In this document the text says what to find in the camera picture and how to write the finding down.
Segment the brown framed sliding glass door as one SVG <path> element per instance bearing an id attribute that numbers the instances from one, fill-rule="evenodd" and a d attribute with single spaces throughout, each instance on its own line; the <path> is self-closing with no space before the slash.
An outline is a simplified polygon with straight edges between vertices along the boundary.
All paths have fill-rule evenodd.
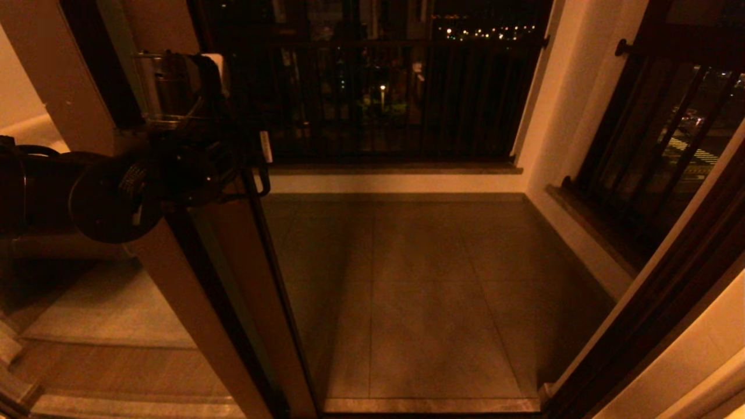
<path id="1" fill-rule="evenodd" d="M 258 17 L 252 7 L 268 0 L 95 0 L 120 64 L 127 75 L 144 120 L 146 97 L 133 55 L 176 54 L 225 56 L 230 71 L 231 96 L 239 121 L 264 131 L 264 93 L 268 86 L 253 70 L 264 70 L 274 56 L 253 43 L 243 47 L 227 34 L 230 17 Z M 320 412 L 300 352 L 288 295 L 264 215 L 258 170 L 248 175 L 250 196 L 226 203 L 210 203 L 186 210 L 202 238 L 229 300 L 239 314 L 266 380 L 290 419 L 319 419 Z M 240 179 L 227 193 L 242 193 Z M 176 210 L 166 212 L 165 217 Z"/>

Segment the brown framed fixed glass panel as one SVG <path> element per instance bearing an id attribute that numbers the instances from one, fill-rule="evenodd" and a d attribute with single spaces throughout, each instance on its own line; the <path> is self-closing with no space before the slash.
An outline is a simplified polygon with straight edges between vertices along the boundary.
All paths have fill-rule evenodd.
<path id="1" fill-rule="evenodd" d="M 67 145 L 123 154 L 127 141 L 59 0 L 0 0 L 0 26 Z M 191 215 L 176 210 L 132 247 L 247 419 L 283 417 Z"/>

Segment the black aluminum extrusion rail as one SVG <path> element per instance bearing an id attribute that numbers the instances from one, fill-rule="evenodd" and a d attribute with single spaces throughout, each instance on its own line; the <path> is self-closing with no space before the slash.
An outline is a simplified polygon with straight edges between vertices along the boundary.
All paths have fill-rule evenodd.
<path id="1" fill-rule="evenodd" d="M 518 398 L 327 398 L 327 416 L 541 416 L 542 403 Z"/>

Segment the dark brown door frame jamb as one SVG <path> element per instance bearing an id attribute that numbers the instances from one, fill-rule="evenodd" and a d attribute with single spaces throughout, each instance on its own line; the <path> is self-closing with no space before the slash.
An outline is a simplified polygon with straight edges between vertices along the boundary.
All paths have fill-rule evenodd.
<path id="1" fill-rule="evenodd" d="M 671 232 L 556 383 L 542 419 L 586 419 L 704 310 L 745 255 L 745 120 Z"/>

